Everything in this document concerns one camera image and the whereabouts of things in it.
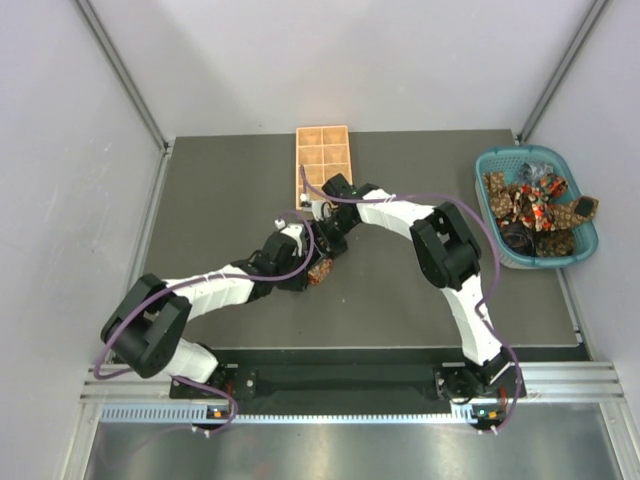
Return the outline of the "colourful banana print tie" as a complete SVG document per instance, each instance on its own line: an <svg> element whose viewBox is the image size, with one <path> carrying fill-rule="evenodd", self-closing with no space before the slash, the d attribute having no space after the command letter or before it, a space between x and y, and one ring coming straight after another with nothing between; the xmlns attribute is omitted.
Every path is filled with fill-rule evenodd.
<svg viewBox="0 0 640 480"><path fill-rule="evenodd" d="M318 260L308 271L307 278L310 285L318 285L333 269L333 260L329 257L324 257Z"/></svg>

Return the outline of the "wooden eight-compartment box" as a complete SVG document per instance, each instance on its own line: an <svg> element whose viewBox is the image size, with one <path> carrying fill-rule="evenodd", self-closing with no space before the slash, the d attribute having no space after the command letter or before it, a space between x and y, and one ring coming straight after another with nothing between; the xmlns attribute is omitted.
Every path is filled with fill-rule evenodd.
<svg viewBox="0 0 640 480"><path fill-rule="evenodd" d="M308 182L320 190L327 180L342 174L352 184L352 162L349 130L346 125L310 126L296 129L296 208L302 209L300 195L306 193L310 200L319 196L310 189L304 190L300 175L303 166Z"/></svg>

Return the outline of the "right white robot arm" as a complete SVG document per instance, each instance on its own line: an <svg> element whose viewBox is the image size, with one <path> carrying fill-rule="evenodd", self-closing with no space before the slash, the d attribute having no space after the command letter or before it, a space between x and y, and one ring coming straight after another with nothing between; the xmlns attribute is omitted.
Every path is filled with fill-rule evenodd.
<svg viewBox="0 0 640 480"><path fill-rule="evenodd" d="M321 207L313 208L317 221L332 226L334 233L325 235L329 240L345 236L359 224L378 226L410 240L422 274L444 294L456 322L469 364L469 396L492 394L509 369L515 373L513 398L521 396L524 379L519 359L494 329L487 307L500 279L500 263L494 261L494 280L484 293L481 249L461 212L466 211L485 233L489 230L470 207L448 196L438 206L422 205L413 201L413 195L392 195L375 185L356 188L341 174L321 189L305 182L303 190L336 205L329 217Z"/></svg>

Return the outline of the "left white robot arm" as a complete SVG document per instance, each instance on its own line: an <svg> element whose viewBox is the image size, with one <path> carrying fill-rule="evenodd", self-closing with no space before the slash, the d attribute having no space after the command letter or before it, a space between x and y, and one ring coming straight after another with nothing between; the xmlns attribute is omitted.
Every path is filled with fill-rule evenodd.
<svg viewBox="0 0 640 480"><path fill-rule="evenodd" d="M314 253L313 235L300 224L271 234L247 259L185 279L140 277L104 325L100 338L142 378L183 377L205 396L226 387L227 374L206 347L185 340L186 324L228 306L243 305L273 289L302 291Z"/></svg>

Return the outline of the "teal plastic basket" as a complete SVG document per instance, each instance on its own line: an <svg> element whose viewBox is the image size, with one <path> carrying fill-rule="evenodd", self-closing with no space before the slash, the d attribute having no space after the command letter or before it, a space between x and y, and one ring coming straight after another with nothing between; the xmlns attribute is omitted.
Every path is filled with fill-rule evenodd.
<svg viewBox="0 0 640 480"><path fill-rule="evenodd" d="M501 263L513 269L561 269L579 263L593 255L598 246L598 235L593 219L573 230L577 241L574 253L566 257L527 257L514 253L500 237L498 227L489 206L489 198L484 186L485 173L502 172L505 181L510 184L517 181L517 173L524 162L545 162L554 168L554 173L566 179L568 191L559 198L561 203L572 201L584 195L565 160L555 151L541 146L496 147L477 158L475 163L476 195L482 216L496 238Z"/></svg>

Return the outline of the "dark rolled tie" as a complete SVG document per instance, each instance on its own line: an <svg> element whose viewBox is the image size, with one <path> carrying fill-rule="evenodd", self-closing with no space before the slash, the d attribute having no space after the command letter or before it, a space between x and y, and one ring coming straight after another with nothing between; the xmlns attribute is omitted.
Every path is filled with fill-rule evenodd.
<svg viewBox="0 0 640 480"><path fill-rule="evenodd" d="M533 232L521 222L502 225L499 230L503 242L514 253L527 257L536 256Z"/></svg>

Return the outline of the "red floral tie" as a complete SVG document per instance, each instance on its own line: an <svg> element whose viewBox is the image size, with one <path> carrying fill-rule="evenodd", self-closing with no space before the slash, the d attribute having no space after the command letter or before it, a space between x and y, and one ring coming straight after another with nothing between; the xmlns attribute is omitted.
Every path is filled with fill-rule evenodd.
<svg viewBox="0 0 640 480"><path fill-rule="evenodd" d="M566 179L556 174L544 175L533 185L517 184L512 195L513 219L535 232L554 231L553 202L567 189Z"/></svg>

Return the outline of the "blue grey tie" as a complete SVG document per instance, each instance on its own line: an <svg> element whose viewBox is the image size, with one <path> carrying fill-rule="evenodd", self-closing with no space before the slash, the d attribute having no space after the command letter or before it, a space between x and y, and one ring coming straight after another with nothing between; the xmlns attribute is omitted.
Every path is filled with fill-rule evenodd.
<svg viewBox="0 0 640 480"><path fill-rule="evenodd" d="M534 185L539 182L542 177L553 173L554 168L549 163L524 162L520 166L516 178L519 183Z"/></svg>

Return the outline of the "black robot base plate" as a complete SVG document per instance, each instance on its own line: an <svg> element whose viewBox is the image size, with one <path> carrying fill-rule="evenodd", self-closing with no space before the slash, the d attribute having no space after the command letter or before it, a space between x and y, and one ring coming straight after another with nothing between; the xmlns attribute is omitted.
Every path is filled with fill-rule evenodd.
<svg viewBox="0 0 640 480"><path fill-rule="evenodd" d="M485 366L454 348L220 349L208 384L245 414L425 413L449 401L522 397L501 351Z"/></svg>

